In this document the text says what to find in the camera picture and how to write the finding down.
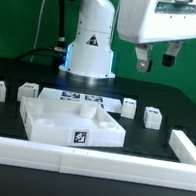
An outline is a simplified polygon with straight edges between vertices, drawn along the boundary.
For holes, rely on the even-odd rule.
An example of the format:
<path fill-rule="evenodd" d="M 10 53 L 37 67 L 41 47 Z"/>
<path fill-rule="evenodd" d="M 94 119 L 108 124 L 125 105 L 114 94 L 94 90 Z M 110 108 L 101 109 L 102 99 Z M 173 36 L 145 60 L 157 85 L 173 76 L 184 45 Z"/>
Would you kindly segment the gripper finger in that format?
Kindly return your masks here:
<path fill-rule="evenodd" d="M 170 41 L 168 43 L 168 49 L 165 54 L 162 56 L 162 64 L 165 67 L 171 68 L 175 62 L 176 62 L 176 57 L 181 50 L 182 47 L 182 41 Z"/>
<path fill-rule="evenodd" d="M 153 45 L 149 43 L 138 44 L 135 47 L 136 57 L 138 60 L 136 62 L 136 69 L 141 73 L 148 73 L 150 69 L 152 69 L 152 48 Z"/>

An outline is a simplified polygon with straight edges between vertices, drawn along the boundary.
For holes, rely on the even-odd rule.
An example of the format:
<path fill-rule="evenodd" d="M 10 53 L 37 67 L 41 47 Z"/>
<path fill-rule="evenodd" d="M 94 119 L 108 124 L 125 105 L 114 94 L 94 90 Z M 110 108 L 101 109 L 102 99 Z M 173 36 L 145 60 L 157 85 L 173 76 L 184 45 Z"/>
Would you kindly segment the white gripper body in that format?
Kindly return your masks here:
<path fill-rule="evenodd" d="M 117 32 L 134 44 L 196 38 L 196 0 L 121 0 Z"/>

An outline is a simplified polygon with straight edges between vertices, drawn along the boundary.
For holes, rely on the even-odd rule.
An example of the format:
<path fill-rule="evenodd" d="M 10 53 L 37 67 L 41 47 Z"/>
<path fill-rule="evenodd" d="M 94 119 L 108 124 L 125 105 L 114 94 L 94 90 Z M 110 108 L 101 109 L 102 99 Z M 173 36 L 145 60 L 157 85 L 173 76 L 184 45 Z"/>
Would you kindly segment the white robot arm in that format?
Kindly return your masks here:
<path fill-rule="evenodd" d="M 162 64 L 170 68 L 183 41 L 196 38 L 196 0 L 120 0 L 117 7 L 109 0 L 81 0 L 77 35 L 60 74 L 88 84 L 114 80 L 113 30 L 136 46 L 140 72 L 151 69 L 153 44 L 168 42 Z"/>

